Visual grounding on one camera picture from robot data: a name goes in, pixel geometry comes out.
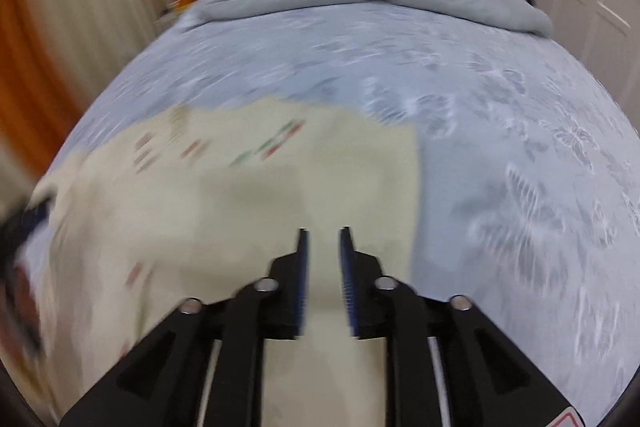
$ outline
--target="sticker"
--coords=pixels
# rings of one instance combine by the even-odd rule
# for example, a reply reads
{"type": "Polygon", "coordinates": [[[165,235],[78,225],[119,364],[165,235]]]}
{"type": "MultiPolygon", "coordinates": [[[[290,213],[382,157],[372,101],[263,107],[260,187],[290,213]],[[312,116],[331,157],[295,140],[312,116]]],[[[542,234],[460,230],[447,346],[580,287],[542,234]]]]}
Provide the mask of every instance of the sticker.
{"type": "Polygon", "coordinates": [[[546,427],[584,427],[584,423],[573,407],[567,407],[546,427]]]}

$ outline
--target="screw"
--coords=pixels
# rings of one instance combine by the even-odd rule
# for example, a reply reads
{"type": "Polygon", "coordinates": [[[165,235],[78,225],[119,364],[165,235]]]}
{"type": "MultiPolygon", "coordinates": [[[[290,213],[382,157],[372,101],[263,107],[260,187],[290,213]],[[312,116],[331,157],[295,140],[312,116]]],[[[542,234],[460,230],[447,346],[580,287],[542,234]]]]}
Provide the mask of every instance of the screw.
{"type": "Polygon", "coordinates": [[[379,290],[395,290],[398,287],[398,281],[393,277],[378,277],[374,284],[379,290]]]}
{"type": "Polygon", "coordinates": [[[473,307],[471,299],[464,295],[456,295],[455,297],[452,297],[449,302],[451,303],[453,309],[459,310],[461,312],[467,311],[473,307]]]}
{"type": "Polygon", "coordinates": [[[187,299],[180,305],[180,312],[186,313],[187,315],[194,315],[196,313],[200,313],[202,309],[202,302],[198,299],[194,299],[193,297],[187,299]]]}
{"type": "Polygon", "coordinates": [[[278,286],[278,281],[276,281],[275,279],[270,279],[269,277],[260,279],[254,284],[254,288],[257,289],[258,292],[273,292],[278,289],[278,286]]]}

